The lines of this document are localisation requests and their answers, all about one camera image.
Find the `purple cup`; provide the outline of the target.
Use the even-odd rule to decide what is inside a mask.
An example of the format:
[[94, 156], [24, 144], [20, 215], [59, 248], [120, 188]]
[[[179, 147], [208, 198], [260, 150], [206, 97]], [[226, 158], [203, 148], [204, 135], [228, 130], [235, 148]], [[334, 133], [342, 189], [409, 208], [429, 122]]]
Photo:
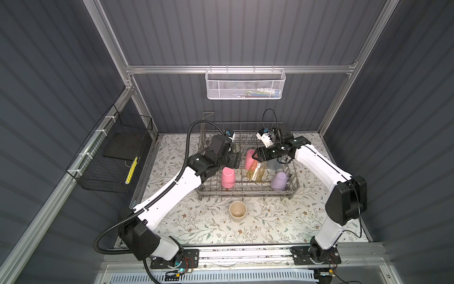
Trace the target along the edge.
[[286, 189], [287, 182], [288, 182], [287, 174], [284, 172], [278, 172], [273, 177], [270, 186], [271, 189], [274, 191], [284, 191]]

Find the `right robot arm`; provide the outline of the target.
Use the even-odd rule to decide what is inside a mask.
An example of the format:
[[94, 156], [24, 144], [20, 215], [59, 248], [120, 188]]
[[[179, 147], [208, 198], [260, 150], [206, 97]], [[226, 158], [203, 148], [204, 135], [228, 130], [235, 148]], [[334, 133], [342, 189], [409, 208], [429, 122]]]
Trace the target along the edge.
[[255, 150], [253, 159], [262, 163], [281, 157], [291, 157], [314, 173], [329, 189], [325, 203], [327, 218], [322, 228], [312, 237], [309, 256], [313, 263], [322, 264], [335, 251], [335, 246], [348, 225], [360, 218], [367, 209], [367, 182], [361, 176], [352, 176], [323, 156], [303, 136], [292, 134], [272, 138], [258, 132], [256, 137], [264, 144]]

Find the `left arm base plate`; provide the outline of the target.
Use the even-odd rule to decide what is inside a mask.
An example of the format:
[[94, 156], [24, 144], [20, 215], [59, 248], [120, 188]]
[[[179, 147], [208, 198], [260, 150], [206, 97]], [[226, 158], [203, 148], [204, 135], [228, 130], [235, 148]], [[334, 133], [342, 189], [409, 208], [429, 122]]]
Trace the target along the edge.
[[165, 260], [161, 257], [152, 257], [151, 269], [194, 269], [199, 265], [200, 250], [198, 249], [183, 249], [178, 252], [174, 258]]

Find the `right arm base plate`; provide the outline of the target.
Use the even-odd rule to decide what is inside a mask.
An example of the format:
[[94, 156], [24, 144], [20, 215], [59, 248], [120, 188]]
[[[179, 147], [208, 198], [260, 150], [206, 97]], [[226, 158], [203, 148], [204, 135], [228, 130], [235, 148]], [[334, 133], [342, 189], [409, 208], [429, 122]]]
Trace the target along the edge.
[[317, 246], [293, 246], [290, 248], [295, 265], [339, 265], [341, 257], [336, 247], [321, 250]]

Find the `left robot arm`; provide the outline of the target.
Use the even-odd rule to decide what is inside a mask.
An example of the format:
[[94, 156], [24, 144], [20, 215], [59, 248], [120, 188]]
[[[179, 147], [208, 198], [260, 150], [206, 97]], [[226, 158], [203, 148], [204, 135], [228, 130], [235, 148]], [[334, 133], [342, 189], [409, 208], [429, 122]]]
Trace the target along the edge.
[[175, 266], [181, 262], [183, 247], [171, 237], [158, 235], [155, 230], [167, 213], [187, 194], [215, 176], [218, 171], [223, 168], [239, 168], [241, 154], [233, 151], [235, 136], [230, 130], [223, 135], [214, 135], [207, 149], [189, 156], [183, 163], [183, 169], [171, 181], [132, 209], [134, 213], [141, 213], [121, 225], [118, 233], [137, 260], [159, 257]]

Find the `blue-grey transparent cup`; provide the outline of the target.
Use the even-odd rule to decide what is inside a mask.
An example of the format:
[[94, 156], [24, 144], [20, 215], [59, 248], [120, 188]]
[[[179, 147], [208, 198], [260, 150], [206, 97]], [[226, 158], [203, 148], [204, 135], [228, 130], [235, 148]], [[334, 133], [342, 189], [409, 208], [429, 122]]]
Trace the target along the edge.
[[267, 169], [278, 172], [281, 170], [281, 164], [279, 163], [278, 159], [267, 161]]

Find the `pink cup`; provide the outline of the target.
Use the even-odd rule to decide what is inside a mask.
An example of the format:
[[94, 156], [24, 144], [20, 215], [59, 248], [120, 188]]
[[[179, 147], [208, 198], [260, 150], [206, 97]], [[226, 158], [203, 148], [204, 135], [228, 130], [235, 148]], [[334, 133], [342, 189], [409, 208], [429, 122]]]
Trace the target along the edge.
[[231, 189], [236, 184], [235, 170], [231, 168], [223, 168], [221, 175], [221, 185], [225, 189]]
[[254, 149], [248, 150], [245, 158], [245, 169], [249, 170], [254, 163], [253, 155], [255, 153]]

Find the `yellow transparent cup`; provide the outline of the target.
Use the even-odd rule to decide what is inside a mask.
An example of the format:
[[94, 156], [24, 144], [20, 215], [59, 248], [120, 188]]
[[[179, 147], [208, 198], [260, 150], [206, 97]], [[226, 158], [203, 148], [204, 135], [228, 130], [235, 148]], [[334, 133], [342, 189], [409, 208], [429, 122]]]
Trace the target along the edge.
[[247, 171], [246, 177], [255, 183], [261, 183], [266, 169], [266, 162], [254, 160]]

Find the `pink cup front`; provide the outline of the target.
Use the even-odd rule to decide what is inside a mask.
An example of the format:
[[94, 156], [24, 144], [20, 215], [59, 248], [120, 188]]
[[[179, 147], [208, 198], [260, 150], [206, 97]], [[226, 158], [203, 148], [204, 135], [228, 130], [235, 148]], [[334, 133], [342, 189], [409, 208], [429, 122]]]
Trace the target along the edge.
[[245, 158], [245, 169], [249, 170], [254, 163], [253, 155], [255, 153], [254, 149], [248, 150]]

